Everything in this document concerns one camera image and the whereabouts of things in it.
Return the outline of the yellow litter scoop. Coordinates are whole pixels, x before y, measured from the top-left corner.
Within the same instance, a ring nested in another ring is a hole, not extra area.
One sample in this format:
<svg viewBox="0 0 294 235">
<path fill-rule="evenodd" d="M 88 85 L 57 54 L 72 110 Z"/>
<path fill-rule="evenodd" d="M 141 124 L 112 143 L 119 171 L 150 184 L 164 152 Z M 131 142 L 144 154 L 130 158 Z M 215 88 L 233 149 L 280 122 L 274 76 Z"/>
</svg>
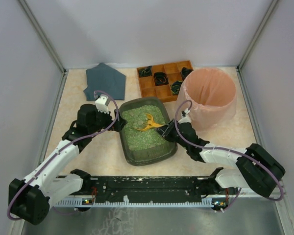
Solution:
<svg viewBox="0 0 294 235">
<path fill-rule="evenodd" d="M 148 114 L 148 113 L 145 113 L 145 115 L 146 115 L 145 121 L 143 121 L 142 124 L 139 124 L 138 127 L 134 127 L 135 130 L 145 132 L 145 131 L 148 131 L 150 129 L 160 128 L 160 127 L 164 126 L 163 124 L 156 123 L 154 121 L 153 115 Z"/>
</svg>

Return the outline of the dark grey litter box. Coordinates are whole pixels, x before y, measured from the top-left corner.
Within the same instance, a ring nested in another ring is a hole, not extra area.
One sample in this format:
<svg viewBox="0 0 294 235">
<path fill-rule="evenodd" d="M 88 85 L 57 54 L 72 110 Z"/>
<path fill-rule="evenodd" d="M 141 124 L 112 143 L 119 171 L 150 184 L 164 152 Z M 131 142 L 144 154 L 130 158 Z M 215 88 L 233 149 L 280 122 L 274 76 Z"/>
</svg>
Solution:
<svg viewBox="0 0 294 235">
<path fill-rule="evenodd" d="M 177 144 L 165 140 L 154 128 L 140 131 L 146 126 L 146 113 L 164 125 L 170 121 L 164 104 L 156 97 L 128 101 L 119 108 L 120 117 L 127 124 L 120 131 L 126 161 L 134 166 L 149 165 L 166 160 L 177 152 Z"/>
</svg>

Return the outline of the trash bin with pink bag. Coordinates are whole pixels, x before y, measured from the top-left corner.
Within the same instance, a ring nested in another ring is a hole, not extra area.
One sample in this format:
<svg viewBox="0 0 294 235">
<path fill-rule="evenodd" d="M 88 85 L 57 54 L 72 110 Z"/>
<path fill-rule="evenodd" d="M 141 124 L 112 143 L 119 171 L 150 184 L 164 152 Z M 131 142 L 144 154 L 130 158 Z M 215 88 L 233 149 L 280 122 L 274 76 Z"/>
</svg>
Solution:
<svg viewBox="0 0 294 235">
<path fill-rule="evenodd" d="M 207 131 L 232 119 L 237 108 L 237 89 L 233 79 L 218 68 L 200 68 L 183 81 L 175 107 L 185 100 L 192 102 L 192 127 Z"/>
</svg>

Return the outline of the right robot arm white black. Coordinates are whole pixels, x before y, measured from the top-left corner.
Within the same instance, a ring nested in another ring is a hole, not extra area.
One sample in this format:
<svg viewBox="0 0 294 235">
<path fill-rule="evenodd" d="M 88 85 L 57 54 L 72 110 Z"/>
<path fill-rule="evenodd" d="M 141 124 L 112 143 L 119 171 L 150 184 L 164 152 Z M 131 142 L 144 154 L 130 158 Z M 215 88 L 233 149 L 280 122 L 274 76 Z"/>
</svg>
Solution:
<svg viewBox="0 0 294 235">
<path fill-rule="evenodd" d="M 262 146 L 229 149 L 199 138 L 190 122 L 171 120 L 155 130 L 162 138 L 182 146 L 192 160 L 229 166 L 218 170 L 213 180 L 220 188 L 249 188 L 268 198 L 286 171 Z"/>
</svg>

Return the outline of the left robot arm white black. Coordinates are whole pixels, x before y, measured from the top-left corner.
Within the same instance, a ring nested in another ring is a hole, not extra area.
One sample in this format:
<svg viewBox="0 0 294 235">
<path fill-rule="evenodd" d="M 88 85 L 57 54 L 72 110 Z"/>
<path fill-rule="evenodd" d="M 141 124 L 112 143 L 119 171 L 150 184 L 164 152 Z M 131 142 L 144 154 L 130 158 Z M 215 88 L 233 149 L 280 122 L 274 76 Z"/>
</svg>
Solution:
<svg viewBox="0 0 294 235">
<path fill-rule="evenodd" d="M 8 189 L 7 217 L 37 225 L 59 201 L 90 186 L 90 174 L 75 169 L 63 179 L 56 177 L 85 149 L 92 139 L 105 131 L 119 132 L 124 127 L 118 108 L 115 117 L 98 104 L 84 104 L 54 151 L 23 179 L 14 179 Z"/>
</svg>

